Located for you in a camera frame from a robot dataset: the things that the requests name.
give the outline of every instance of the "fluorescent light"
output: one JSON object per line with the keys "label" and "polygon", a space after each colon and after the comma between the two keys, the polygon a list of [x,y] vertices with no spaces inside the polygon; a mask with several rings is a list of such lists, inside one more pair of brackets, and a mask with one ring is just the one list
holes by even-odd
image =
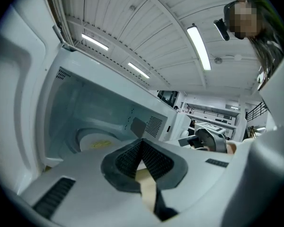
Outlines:
{"label": "fluorescent light", "polygon": [[83,37],[84,39],[87,39],[88,41],[91,41],[92,43],[96,44],[97,46],[100,46],[100,47],[103,48],[104,50],[108,51],[108,47],[105,46],[105,45],[103,45],[103,44],[101,44],[101,43],[98,42],[97,40],[94,40],[94,39],[92,39],[92,38],[86,36],[85,34],[82,34],[82,37]]}
{"label": "fluorescent light", "polygon": [[143,71],[141,71],[140,69],[136,68],[133,64],[128,63],[129,66],[131,66],[132,68],[134,68],[137,72],[139,72],[140,74],[142,74],[143,76],[145,76],[146,78],[150,78],[149,76],[147,76]]}
{"label": "fluorescent light", "polygon": [[211,70],[212,68],[210,66],[208,54],[206,52],[205,45],[203,43],[203,40],[200,36],[197,27],[196,26],[190,27],[187,29],[187,32],[190,38],[192,39],[192,41],[194,42],[194,45],[198,51],[204,70]]}

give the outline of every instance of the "metal railing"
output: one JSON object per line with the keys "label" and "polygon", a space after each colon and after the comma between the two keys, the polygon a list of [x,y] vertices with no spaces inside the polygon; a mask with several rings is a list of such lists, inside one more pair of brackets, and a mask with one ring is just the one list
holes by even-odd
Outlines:
{"label": "metal railing", "polygon": [[267,111],[267,107],[264,103],[260,103],[258,106],[256,106],[253,110],[251,110],[246,117],[247,122],[251,121],[260,115],[264,114]]}

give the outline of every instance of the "white ceiling panel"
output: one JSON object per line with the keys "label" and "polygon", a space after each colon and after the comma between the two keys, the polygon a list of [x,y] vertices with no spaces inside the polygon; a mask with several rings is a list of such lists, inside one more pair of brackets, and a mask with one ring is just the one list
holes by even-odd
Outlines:
{"label": "white ceiling panel", "polygon": [[[75,46],[145,88],[251,93],[259,69],[251,44],[232,34],[224,41],[213,24],[223,17],[223,6],[230,1],[62,0],[61,7]],[[211,71],[198,69],[197,53],[183,33],[192,23],[206,46]],[[108,51],[82,39],[82,33],[108,46]],[[235,55],[241,60],[234,60]],[[222,64],[214,62],[216,57],[222,58]],[[143,78],[128,62],[150,78]]]}

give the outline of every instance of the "window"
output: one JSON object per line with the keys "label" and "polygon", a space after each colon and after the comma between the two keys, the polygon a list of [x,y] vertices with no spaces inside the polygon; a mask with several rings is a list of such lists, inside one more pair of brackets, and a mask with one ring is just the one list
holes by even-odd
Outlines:
{"label": "window", "polygon": [[158,98],[171,107],[174,107],[178,92],[177,91],[159,91]]}

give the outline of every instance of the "black mesh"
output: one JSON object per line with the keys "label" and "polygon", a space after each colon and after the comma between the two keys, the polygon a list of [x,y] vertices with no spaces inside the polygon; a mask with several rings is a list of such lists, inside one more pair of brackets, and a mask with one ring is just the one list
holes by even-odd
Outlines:
{"label": "black mesh", "polygon": [[222,166],[222,167],[227,167],[228,163],[227,162],[223,162],[223,161],[218,161],[218,160],[214,160],[214,159],[208,159],[206,160],[207,163],[216,165],[216,166]]}
{"label": "black mesh", "polygon": [[63,177],[34,205],[34,210],[50,219],[76,181]]}
{"label": "black mesh", "polygon": [[174,166],[172,159],[145,142],[143,142],[142,158],[154,180],[157,180],[158,178],[164,176]]}
{"label": "black mesh", "polygon": [[119,155],[115,162],[120,172],[133,179],[136,177],[137,168],[142,159],[143,149],[140,145],[141,142]]}
{"label": "black mesh", "polygon": [[175,188],[188,171],[183,158],[147,139],[138,139],[106,155],[101,171],[117,190],[140,192],[135,176],[141,160],[161,190]]}
{"label": "black mesh", "polygon": [[116,159],[116,167],[124,175],[134,179],[141,160],[154,180],[164,176],[174,166],[172,159],[142,141],[119,155]]}

